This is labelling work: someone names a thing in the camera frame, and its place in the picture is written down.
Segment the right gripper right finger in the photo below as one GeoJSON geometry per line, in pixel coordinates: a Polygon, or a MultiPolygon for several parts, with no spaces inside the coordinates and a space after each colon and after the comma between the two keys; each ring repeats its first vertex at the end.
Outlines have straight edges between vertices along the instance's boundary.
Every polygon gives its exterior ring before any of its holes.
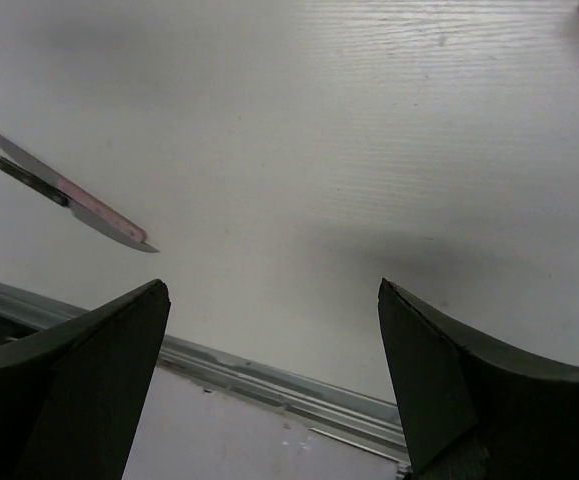
{"type": "Polygon", "coordinates": [[[414,479],[579,479],[579,367],[383,281],[378,316],[414,479]]]}

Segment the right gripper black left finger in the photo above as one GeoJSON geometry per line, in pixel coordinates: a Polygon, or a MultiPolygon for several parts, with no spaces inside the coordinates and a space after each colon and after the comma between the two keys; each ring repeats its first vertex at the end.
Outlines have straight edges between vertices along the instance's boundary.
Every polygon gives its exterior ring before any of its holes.
{"type": "Polygon", "coordinates": [[[170,311],[153,280],[0,345],[0,479],[119,479],[170,311]]]}

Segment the dark handled knife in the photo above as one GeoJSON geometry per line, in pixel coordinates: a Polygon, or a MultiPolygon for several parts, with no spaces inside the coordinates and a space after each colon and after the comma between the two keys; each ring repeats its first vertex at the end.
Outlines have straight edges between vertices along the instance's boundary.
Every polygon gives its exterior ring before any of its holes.
{"type": "Polygon", "coordinates": [[[41,180],[39,177],[27,172],[12,161],[1,156],[0,171],[14,178],[20,183],[25,184],[30,189],[36,191],[37,193],[48,198],[61,207],[68,208],[73,216],[80,222],[107,236],[108,238],[111,238],[112,240],[128,246],[134,250],[146,253],[158,253],[158,250],[155,247],[145,242],[139,242],[138,240],[132,239],[129,235],[122,233],[120,230],[114,228],[97,213],[86,209],[66,194],[60,192],[57,188],[51,186],[49,183],[41,180]]]}

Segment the pink handled knife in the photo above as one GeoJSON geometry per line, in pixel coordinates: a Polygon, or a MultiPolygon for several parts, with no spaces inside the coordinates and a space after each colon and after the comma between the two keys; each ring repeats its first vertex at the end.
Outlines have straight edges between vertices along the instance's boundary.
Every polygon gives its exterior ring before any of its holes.
{"type": "Polygon", "coordinates": [[[0,133],[0,149],[8,155],[8,160],[27,172],[39,177],[41,180],[57,188],[86,209],[97,213],[106,222],[132,239],[147,243],[147,233],[135,223],[106,205],[86,190],[77,186],[66,177],[43,163],[40,159],[24,150],[13,141],[0,133]]]}

